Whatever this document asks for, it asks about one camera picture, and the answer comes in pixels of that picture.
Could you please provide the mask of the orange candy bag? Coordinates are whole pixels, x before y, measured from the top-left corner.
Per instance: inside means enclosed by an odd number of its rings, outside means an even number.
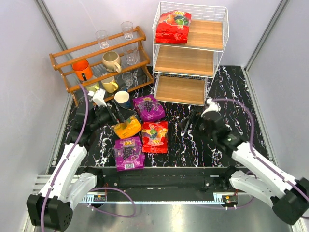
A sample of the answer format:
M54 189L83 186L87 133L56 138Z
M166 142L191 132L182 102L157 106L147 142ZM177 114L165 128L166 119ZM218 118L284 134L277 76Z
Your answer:
M136 116L133 115L123 123L112 126L112 130L120 139L127 139L141 131L141 123Z

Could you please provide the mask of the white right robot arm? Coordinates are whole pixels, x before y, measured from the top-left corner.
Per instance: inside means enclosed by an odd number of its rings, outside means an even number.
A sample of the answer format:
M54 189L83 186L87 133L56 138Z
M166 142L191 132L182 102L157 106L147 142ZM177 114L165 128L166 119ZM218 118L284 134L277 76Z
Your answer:
M192 111L180 123L182 131L213 141L222 154L248 168L253 177L236 167L221 176L234 189L244 191L269 205L276 216L294 225L309 208L309 181L296 179L250 147L241 135L229 129L218 112Z

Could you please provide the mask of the red candy bag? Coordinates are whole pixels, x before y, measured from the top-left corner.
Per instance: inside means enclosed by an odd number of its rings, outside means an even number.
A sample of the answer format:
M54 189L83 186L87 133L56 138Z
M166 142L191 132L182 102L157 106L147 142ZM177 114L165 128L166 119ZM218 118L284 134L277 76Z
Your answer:
M160 16L155 42L161 44L186 44L192 15L185 11L173 10Z
M168 122L143 122L141 130L142 152L168 152Z

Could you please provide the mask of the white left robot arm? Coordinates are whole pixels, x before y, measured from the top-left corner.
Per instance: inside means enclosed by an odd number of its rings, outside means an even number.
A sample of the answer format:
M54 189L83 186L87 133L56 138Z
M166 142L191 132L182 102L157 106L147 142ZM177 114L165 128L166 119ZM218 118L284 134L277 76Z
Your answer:
M63 232L68 228L73 211L84 196L91 191L106 193L111 189L105 184L103 171L99 168L86 167L75 183L72 183L72 179L95 141L96 131L124 120L113 101L109 104L99 103L97 106L86 101L77 108L75 121L54 172L39 193L29 195L26 201L33 226Z

